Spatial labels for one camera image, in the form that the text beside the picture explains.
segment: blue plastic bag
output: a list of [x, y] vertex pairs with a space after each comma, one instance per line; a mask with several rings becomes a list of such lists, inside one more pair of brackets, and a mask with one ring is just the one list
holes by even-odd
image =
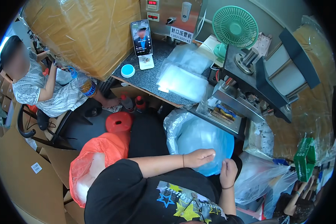
[[221, 162], [233, 154], [234, 137], [231, 134], [187, 110], [173, 110], [164, 119], [163, 127], [167, 132], [167, 146], [171, 155], [188, 154], [201, 148], [215, 150], [212, 162], [194, 169], [204, 176], [219, 174]]

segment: person in background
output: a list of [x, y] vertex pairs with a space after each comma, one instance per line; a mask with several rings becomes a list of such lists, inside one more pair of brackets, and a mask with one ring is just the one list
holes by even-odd
[[[73, 82], [65, 86], [56, 82], [57, 67], [54, 63], [51, 65], [49, 75], [43, 75], [38, 62], [43, 60], [47, 53], [45, 51], [36, 55], [14, 35], [7, 40], [0, 54], [0, 70], [3, 69], [13, 79], [13, 93], [16, 100], [21, 104], [36, 105], [39, 109], [38, 118], [40, 112], [52, 118], [57, 117], [67, 110], [75, 110], [87, 100], [87, 96], [84, 96]], [[117, 98], [106, 99], [98, 89], [97, 91], [93, 98], [103, 107], [119, 104]]]
[[85, 223], [243, 224], [234, 200], [241, 167], [232, 159], [222, 162], [220, 196], [207, 177], [192, 169], [214, 157], [214, 149], [169, 155], [161, 122], [141, 114], [131, 128], [128, 159], [107, 167], [90, 187]]
[[146, 36], [146, 27], [142, 27], [137, 30], [137, 38], [134, 40], [134, 45], [141, 47], [140, 50], [147, 49], [149, 46], [148, 37]]

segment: green desk fan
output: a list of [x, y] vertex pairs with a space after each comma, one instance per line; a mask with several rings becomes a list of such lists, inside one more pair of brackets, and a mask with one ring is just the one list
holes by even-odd
[[221, 42], [214, 48], [218, 60], [224, 61], [226, 48], [232, 44], [239, 49], [249, 48], [258, 38], [258, 25], [253, 16], [245, 9], [237, 6], [220, 8], [213, 17], [213, 30]]

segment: black t-shirt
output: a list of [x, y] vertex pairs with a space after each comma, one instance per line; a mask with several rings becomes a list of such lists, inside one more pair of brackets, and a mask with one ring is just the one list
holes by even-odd
[[210, 181], [192, 169], [143, 178], [136, 162], [121, 159], [103, 170], [90, 187], [85, 223], [243, 223], [224, 214], [215, 204], [216, 195]]

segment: smartphone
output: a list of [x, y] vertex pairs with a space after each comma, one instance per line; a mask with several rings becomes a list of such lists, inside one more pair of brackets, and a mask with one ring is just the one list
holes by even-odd
[[152, 38], [148, 20], [144, 19], [132, 22], [131, 33], [136, 56], [152, 55]]

